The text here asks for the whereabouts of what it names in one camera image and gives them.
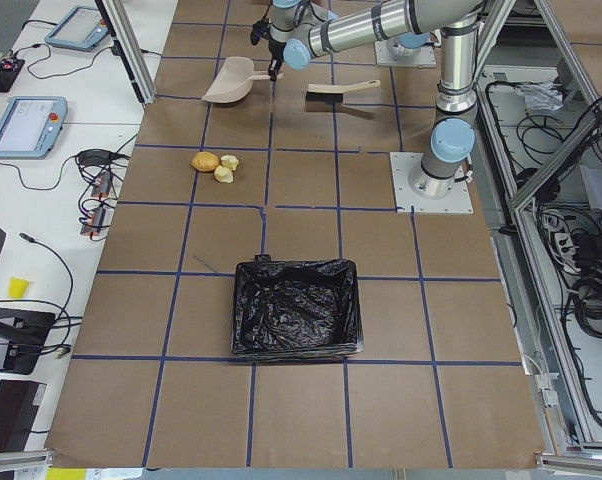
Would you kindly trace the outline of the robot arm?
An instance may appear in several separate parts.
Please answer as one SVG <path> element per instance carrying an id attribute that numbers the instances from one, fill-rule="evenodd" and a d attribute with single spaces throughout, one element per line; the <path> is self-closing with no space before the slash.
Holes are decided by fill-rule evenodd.
<path id="1" fill-rule="evenodd" d="M 441 33 L 437 117 L 420 164 L 410 171 L 410 188 L 427 199 L 447 196 L 474 143 L 480 5 L 477 1 L 382 1 L 338 17 L 310 1 L 274 1 L 268 27 L 269 74 L 282 64 L 301 70 L 318 57 L 379 41 L 435 30 Z"/>
<path id="2" fill-rule="evenodd" d="M 276 81 L 283 65 L 305 69 L 315 58 L 405 34 L 422 38 L 437 28 L 417 18 L 415 1 L 382 1 L 343 17 L 311 1 L 274 1 L 267 32 L 271 61 L 268 75 Z"/>

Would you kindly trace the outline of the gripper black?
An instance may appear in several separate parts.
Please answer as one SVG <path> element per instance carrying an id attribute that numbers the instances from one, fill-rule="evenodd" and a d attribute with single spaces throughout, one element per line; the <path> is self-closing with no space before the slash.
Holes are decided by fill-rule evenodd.
<path id="1" fill-rule="evenodd" d="M 268 50 L 271 54 L 268 75 L 272 82 L 276 82 L 279 78 L 281 65 L 284 63 L 284 49 L 286 45 L 286 41 L 279 41 L 273 36 L 270 36 L 268 40 Z"/>

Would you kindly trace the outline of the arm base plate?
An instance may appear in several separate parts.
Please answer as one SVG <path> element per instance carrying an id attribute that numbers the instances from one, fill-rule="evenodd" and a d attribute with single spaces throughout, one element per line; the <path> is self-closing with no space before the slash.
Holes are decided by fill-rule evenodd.
<path id="1" fill-rule="evenodd" d="M 470 215 L 473 213 L 468 183 L 461 166 L 449 179 L 428 177 L 417 152 L 391 152 L 395 208 L 398 213 Z"/>
<path id="2" fill-rule="evenodd" d="M 379 66 L 418 69 L 437 66 L 434 48 L 428 44 L 418 48 L 407 48 L 394 39 L 377 41 L 374 48 L 376 63 Z"/>

